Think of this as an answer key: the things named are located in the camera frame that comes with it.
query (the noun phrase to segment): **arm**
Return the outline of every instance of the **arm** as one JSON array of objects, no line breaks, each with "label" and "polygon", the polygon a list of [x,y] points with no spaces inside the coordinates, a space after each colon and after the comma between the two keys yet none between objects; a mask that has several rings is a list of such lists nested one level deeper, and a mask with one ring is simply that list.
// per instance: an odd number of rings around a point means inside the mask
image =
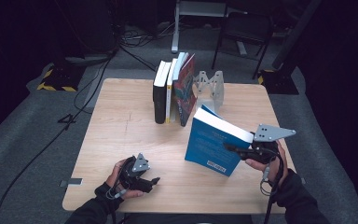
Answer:
[{"label": "arm", "polygon": [[287,223],[329,223],[319,211],[316,200],[304,188],[300,176],[290,169],[274,200],[278,206],[286,208]]},{"label": "arm", "polygon": [[[286,208],[287,223],[329,223],[319,211],[316,200],[307,192],[301,178],[294,171],[287,168],[285,151],[278,142],[278,149],[283,160],[283,176],[278,184],[278,191],[273,199],[280,207]],[[253,160],[246,160],[246,164],[259,171],[264,171],[267,165]],[[274,180],[279,170],[279,160],[269,166],[268,179]]]},{"label": "arm", "polygon": [[[125,199],[140,197],[144,195],[140,190],[127,190],[126,193],[116,199],[109,199],[106,197],[106,192],[111,190],[115,185],[121,165],[125,160],[118,162],[110,176],[107,177],[106,181],[98,187],[94,192],[96,197],[88,200],[81,207],[77,208],[75,212],[66,220],[66,224],[76,223],[106,223],[107,216],[112,215],[112,219],[116,220],[116,210],[119,205],[124,202]],[[116,191],[121,191],[123,187],[118,185]]]}]

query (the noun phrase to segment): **book spine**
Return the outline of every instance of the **book spine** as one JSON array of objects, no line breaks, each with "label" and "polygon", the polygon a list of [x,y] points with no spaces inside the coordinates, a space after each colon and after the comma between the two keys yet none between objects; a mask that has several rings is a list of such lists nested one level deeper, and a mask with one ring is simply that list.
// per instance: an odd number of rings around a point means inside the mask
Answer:
[{"label": "book spine", "polygon": [[165,121],[166,87],[153,87],[153,102],[155,122],[162,124]]},{"label": "book spine", "polygon": [[172,95],[172,86],[167,86],[167,102],[165,106],[165,122],[169,123],[171,119],[171,95]]},{"label": "book spine", "polygon": [[182,103],[181,103],[181,101],[179,99],[177,100],[177,104],[178,104],[180,125],[185,127],[186,126],[186,121],[185,121],[184,115],[183,115]]}]

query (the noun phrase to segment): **cable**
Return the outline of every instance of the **cable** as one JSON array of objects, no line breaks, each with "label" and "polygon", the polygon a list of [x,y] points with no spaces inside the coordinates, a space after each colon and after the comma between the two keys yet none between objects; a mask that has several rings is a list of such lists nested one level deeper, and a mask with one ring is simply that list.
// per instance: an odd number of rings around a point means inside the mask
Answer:
[{"label": "cable", "polygon": [[276,156],[278,157],[278,159],[280,161],[279,170],[278,170],[277,175],[275,176],[275,180],[274,180],[274,183],[272,185],[271,193],[269,195],[267,212],[266,212],[266,216],[264,217],[264,224],[269,223],[269,215],[271,213],[272,204],[274,203],[273,196],[277,192],[279,181],[281,180],[282,175],[283,175],[283,159],[282,159],[282,157],[281,157],[281,155],[279,153],[276,153]]},{"label": "cable", "polygon": [[0,210],[2,207],[2,204],[8,194],[8,192],[10,191],[10,189],[13,187],[13,185],[16,183],[16,181],[20,178],[20,176],[26,171],[26,169],[55,141],[57,140],[57,138],[69,127],[69,125],[72,123],[72,121],[74,121],[77,116],[83,111],[83,109],[89,104],[92,96],[94,96],[95,92],[98,89],[98,86],[101,83],[101,80],[103,78],[103,73],[106,69],[106,66],[110,63],[110,61],[112,60],[113,56],[111,56],[108,60],[108,62],[104,65],[103,67],[103,72],[101,74],[100,80],[97,84],[97,88],[95,88],[94,92],[92,93],[91,97],[88,99],[88,101],[83,105],[83,107],[77,111],[77,113],[68,121],[68,123],[42,148],[42,150],[40,150],[40,152],[38,152],[26,165],[24,168],[22,168],[22,170],[16,175],[16,177],[11,181],[11,183],[9,184],[9,186],[7,187],[5,193],[3,194],[1,200],[0,200]]},{"label": "cable", "polygon": [[[124,160],[123,164],[126,164],[127,163],[127,160],[129,158],[127,158],[126,160]],[[120,170],[118,171],[118,174],[116,176],[116,180],[115,180],[115,183],[114,185],[105,193],[105,196],[107,199],[110,199],[110,200],[114,200],[116,197],[116,188],[118,187],[119,183],[118,183],[118,180],[120,178],[120,175],[121,175],[121,172],[123,171],[123,166],[120,167]]]},{"label": "cable", "polygon": [[[170,28],[172,28],[174,25],[175,25],[175,23],[171,23],[166,28],[164,28],[162,31],[160,31],[159,34],[157,35],[160,37],[153,37],[151,35],[138,35],[138,32],[136,30],[126,31],[121,38],[122,39],[121,45],[125,46],[125,47],[129,47],[129,48],[143,47],[153,40],[160,40],[168,35],[173,35],[173,33],[166,34],[166,35],[164,33],[166,31],[168,31]],[[133,39],[137,39],[138,40],[137,43],[134,43],[134,44],[129,43],[129,40],[133,40]]]},{"label": "cable", "polygon": [[156,66],[153,65],[150,62],[145,61],[144,59],[142,59],[140,56],[132,54],[130,52],[128,52],[126,49],[124,49],[123,47],[120,47],[121,49],[123,49],[126,53],[130,54],[131,57],[133,57],[134,59],[138,60],[140,63],[144,64],[146,67],[150,68],[150,70],[152,71],[156,71]]},{"label": "cable", "polygon": [[86,85],[83,89],[80,90],[80,92],[76,95],[76,97],[75,97],[75,99],[74,99],[74,107],[75,107],[76,109],[78,109],[78,110],[83,111],[83,112],[86,113],[86,114],[92,114],[92,112],[86,111],[86,110],[84,110],[84,109],[78,107],[78,106],[76,105],[76,99],[77,99],[77,97],[79,96],[79,94],[80,94],[83,90],[85,90],[85,89],[98,77],[98,75],[100,75],[100,70],[101,70],[102,67],[103,67],[103,64],[102,64],[102,65],[100,66],[100,68],[98,69],[97,75],[96,75],[89,83],[87,83],[87,85]]},{"label": "cable", "polygon": [[93,66],[96,64],[100,64],[100,63],[106,63],[109,60],[109,54],[106,55],[106,57],[101,58],[101,59],[93,59],[93,60],[82,60],[82,61],[68,61],[67,59],[65,59],[68,63],[70,63],[73,66],[83,66],[83,67],[88,67],[88,66]]}]

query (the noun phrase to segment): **upright book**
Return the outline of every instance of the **upright book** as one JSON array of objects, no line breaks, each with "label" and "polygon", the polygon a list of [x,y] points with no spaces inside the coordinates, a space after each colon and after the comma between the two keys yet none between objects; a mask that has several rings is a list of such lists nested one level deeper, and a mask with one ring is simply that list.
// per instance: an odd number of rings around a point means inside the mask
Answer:
[{"label": "upright book", "polygon": [[186,60],[186,58],[188,57],[188,53],[187,52],[179,52],[178,55],[178,59],[176,61],[176,65],[173,69],[173,75],[172,75],[172,80],[175,81],[179,78],[179,73],[180,70]]},{"label": "upright book", "polygon": [[196,95],[193,92],[194,66],[195,56],[192,54],[188,56],[181,66],[177,79],[175,76],[173,77],[175,100],[178,107],[180,124],[183,127],[186,126],[188,117],[197,101]]},{"label": "upright book", "polygon": [[172,111],[173,106],[173,100],[172,100],[172,81],[173,81],[173,71],[176,66],[177,59],[173,58],[171,62],[171,68],[170,72],[167,77],[167,100],[166,100],[166,106],[165,106],[165,123],[171,122],[171,117],[174,116],[174,111]]},{"label": "upright book", "polygon": [[165,109],[167,101],[167,77],[171,63],[161,61],[153,81],[153,103],[155,122],[162,124],[165,121]]},{"label": "upright book", "polygon": [[185,160],[230,176],[241,158],[224,144],[248,148],[254,135],[217,116],[203,105],[193,118]]}]

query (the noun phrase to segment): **gray carpet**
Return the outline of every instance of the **gray carpet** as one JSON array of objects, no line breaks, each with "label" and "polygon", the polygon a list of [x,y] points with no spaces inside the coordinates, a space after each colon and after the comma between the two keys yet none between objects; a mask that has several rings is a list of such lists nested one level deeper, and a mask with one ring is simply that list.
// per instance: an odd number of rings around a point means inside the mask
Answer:
[{"label": "gray carpet", "polygon": [[[181,33],[179,50],[196,53],[196,71],[213,73],[210,65],[217,32],[201,28]],[[156,66],[160,60],[168,61],[174,56],[170,52],[171,41],[172,37],[168,35],[143,47],[126,50]],[[273,41],[262,68],[270,68],[280,43],[280,40]],[[82,91],[37,91],[48,67],[41,71],[39,78],[29,82],[30,95],[0,125],[0,199],[16,175],[64,127],[57,121],[67,114],[76,114],[76,107],[83,106],[90,97],[90,92],[95,90],[91,82],[100,65],[86,70],[79,84]],[[220,53],[216,69],[224,72],[225,82],[256,84],[251,80],[255,69],[253,61]],[[107,66],[104,76],[152,79],[151,70],[145,70],[149,69],[121,50]],[[293,73],[293,79],[299,95],[269,97],[280,125],[297,130],[297,135],[286,139],[296,169],[332,223],[358,223],[358,198],[353,184],[313,116],[299,70]],[[92,113],[92,107],[87,107],[86,111]],[[71,176],[89,121],[90,114],[80,113],[76,123],[71,124],[68,131],[64,131],[25,170],[3,201],[0,223],[63,223],[70,216],[70,212],[62,209],[65,189],[58,185]],[[253,216],[253,221],[262,223],[263,218],[262,215]],[[272,215],[270,223],[285,223],[283,215]]]}]

